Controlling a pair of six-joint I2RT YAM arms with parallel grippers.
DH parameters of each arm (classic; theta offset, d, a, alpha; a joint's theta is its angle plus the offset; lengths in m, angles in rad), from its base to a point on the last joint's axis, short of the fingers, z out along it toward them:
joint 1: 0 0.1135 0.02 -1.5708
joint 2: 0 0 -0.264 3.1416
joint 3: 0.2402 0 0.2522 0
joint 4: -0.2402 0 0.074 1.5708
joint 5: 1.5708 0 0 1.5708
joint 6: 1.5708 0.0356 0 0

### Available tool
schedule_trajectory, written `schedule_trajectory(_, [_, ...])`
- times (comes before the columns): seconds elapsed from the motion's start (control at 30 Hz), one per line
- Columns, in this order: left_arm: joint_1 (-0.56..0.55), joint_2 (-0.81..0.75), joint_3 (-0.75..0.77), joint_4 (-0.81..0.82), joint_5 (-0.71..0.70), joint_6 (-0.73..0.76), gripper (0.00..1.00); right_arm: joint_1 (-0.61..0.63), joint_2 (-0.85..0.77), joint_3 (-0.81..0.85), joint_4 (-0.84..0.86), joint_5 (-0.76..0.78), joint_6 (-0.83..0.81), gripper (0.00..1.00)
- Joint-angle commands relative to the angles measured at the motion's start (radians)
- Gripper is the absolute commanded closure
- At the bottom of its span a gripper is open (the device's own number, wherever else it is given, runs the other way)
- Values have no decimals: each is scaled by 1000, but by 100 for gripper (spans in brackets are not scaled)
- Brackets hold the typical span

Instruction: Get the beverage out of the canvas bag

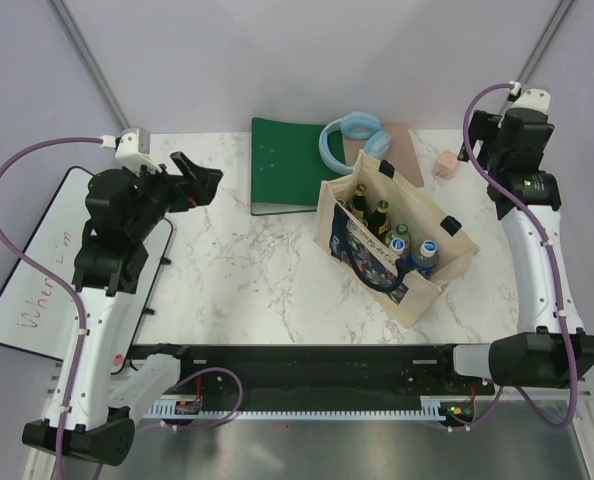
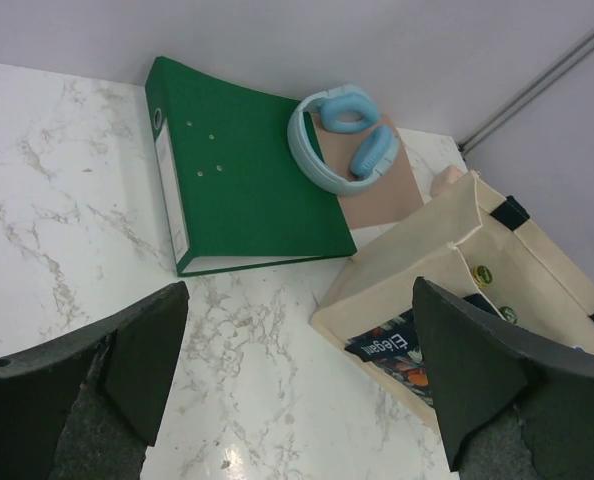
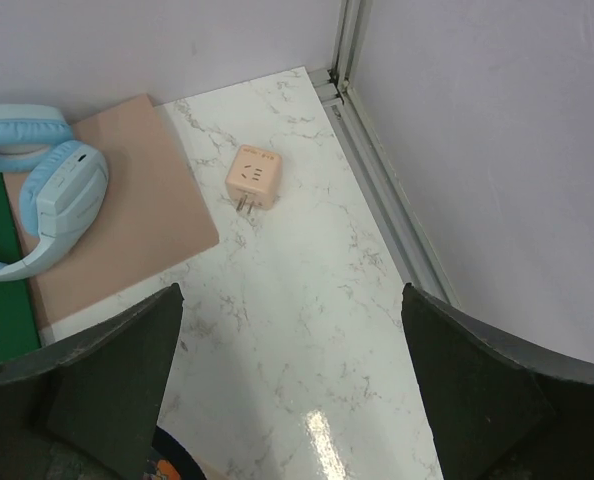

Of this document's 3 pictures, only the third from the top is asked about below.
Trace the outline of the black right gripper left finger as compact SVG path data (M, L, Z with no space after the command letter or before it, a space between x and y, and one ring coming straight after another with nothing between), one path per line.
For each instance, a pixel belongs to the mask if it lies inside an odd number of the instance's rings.
M172 284L0 363L0 479L141 478L182 313Z

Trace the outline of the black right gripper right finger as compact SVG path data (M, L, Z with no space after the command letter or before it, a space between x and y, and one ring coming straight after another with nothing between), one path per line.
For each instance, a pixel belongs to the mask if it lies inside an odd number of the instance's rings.
M594 364L406 284L402 324L446 479L594 479Z

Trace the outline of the cream canvas tote bag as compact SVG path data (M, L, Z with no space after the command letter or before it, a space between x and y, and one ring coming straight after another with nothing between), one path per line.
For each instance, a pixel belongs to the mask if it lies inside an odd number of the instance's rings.
M227 477L191 454L168 432L157 426L143 480L226 480Z

